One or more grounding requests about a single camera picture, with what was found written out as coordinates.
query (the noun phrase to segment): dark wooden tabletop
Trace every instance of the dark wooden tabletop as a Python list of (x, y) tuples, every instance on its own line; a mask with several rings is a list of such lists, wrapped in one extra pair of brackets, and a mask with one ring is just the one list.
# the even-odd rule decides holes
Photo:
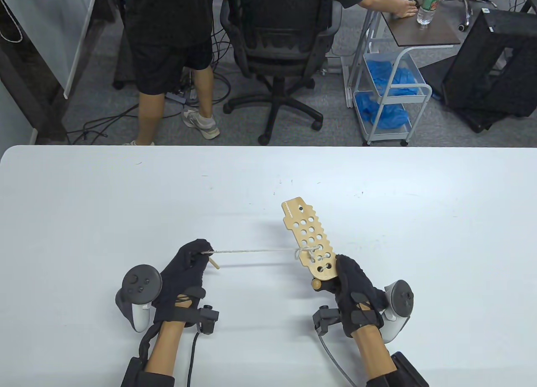
[(447, 22), (443, 9), (439, 7), (433, 21), (422, 26), (416, 17), (397, 18), (390, 13), (382, 13), (395, 42), (400, 47), (438, 46), (441, 44), (460, 44), (455, 31)]

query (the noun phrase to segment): chair wheel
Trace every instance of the chair wheel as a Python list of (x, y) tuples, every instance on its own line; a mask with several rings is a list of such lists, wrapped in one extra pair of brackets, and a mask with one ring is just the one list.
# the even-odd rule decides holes
[(319, 131), (321, 128), (323, 128), (323, 122), (322, 121), (314, 121), (311, 124), (311, 129), (315, 131)]
[(269, 145), (270, 136), (268, 136), (267, 134), (261, 134), (259, 138), (257, 138), (257, 142), (259, 143), (259, 145)]
[(125, 83), (123, 81), (114, 81), (112, 86), (117, 90), (121, 90), (125, 87)]
[(222, 107), (222, 111), (225, 114), (230, 114), (233, 111), (233, 108), (229, 105), (229, 103), (225, 103), (224, 106)]

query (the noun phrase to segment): cart wheel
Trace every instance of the cart wheel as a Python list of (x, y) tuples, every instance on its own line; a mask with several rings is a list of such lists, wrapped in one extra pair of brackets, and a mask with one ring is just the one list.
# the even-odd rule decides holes
[(125, 87), (125, 83), (123, 81), (114, 81), (112, 86), (117, 90), (121, 90)]

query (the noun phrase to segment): white string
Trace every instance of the white string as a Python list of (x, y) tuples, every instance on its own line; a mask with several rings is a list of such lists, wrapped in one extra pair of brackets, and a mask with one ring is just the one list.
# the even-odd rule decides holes
[(13, 24), (15, 25), (15, 28), (17, 28), (17, 31), (19, 31), (20, 39), (19, 39), (19, 40), (11, 40), (11, 39), (8, 39), (8, 38), (6, 38), (6, 37), (2, 34), (2, 31), (0, 31), (0, 36), (2, 37), (3, 40), (6, 40), (7, 42), (10, 42), (10, 43), (21, 43), (21, 42), (23, 41), (23, 33), (21, 32), (21, 28), (20, 28), (19, 25), (17, 24), (17, 21), (15, 21), (15, 18), (13, 17), (13, 15), (11, 15), (11, 13), (9, 12), (8, 6), (5, 5), (4, 0), (0, 0), (0, 2), (1, 2), (2, 5), (4, 6), (6, 13), (8, 13), (9, 17), (10, 17), (11, 20), (13, 21)]
[(295, 253), (295, 259), (299, 259), (300, 253), (307, 251), (309, 257), (314, 259), (313, 253), (319, 249), (319, 247), (299, 247), (298, 249), (274, 249), (274, 250), (220, 250), (220, 251), (204, 251), (204, 255), (221, 255), (229, 253), (274, 253), (280, 251), (293, 251)]

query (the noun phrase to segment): forearm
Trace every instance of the forearm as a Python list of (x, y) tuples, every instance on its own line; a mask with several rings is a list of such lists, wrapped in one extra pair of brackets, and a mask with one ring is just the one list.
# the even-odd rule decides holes
[(351, 335), (360, 350), (368, 380), (397, 370), (376, 326), (366, 325), (354, 331)]
[(173, 376), (177, 348), (184, 328), (184, 322), (162, 323), (157, 343), (147, 362), (146, 372)]
[(382, 13), (397, 13), (401, 8), (398, 0), (362, 0), (361, 7)]

